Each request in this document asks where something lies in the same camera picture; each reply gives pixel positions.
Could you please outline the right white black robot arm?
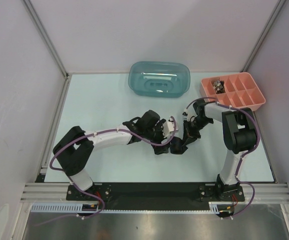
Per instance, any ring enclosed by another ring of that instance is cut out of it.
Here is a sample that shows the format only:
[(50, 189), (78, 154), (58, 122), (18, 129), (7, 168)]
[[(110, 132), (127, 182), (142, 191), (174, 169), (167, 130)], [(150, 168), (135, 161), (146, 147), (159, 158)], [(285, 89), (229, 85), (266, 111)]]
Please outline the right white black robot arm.
[(240, 169), (244, 158), (260, 143), (259, 128), (253, 111), (235, 108), (216, 101), (214, 97), (195, 99), (184, 109), (182, 148), (201, 138), (200, 131), (214, 121), (222, 123), (223, 142), (227, 148), (224, 165), (217, 175), (211, 197), (220, 201), (232, 200), (242, 191)]

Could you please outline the dark striped necktie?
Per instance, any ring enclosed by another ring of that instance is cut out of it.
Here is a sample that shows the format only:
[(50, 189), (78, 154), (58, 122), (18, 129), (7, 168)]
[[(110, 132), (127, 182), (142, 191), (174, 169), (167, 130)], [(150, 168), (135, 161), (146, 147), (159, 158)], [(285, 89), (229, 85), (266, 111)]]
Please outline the dark striped necktie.
[(183, 141), (179, 137), (173, 137), (170, 142), (170, 153), (173, 155), (182, 155), (187, 151), (188, 147), (183, 145)]

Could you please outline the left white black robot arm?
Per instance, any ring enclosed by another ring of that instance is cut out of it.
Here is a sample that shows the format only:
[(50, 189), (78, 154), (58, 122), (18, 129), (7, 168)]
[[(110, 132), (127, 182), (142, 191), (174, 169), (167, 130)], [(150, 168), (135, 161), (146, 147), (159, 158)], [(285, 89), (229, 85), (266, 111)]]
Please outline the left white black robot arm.
[(80, 126), (72, 127), (53, 148), (51, 162), (58, 161), (62, 171), (77, 187), (84, 200), (95, 194), (94, 182), (85, 169), (92, 152), (113, 146), (145, 142), (152, 146), (156, 155), (168, 153), (178, 125), (173, 116), (166, 120), (153, 110), (146, 111), (121, 125), (87, 133)]

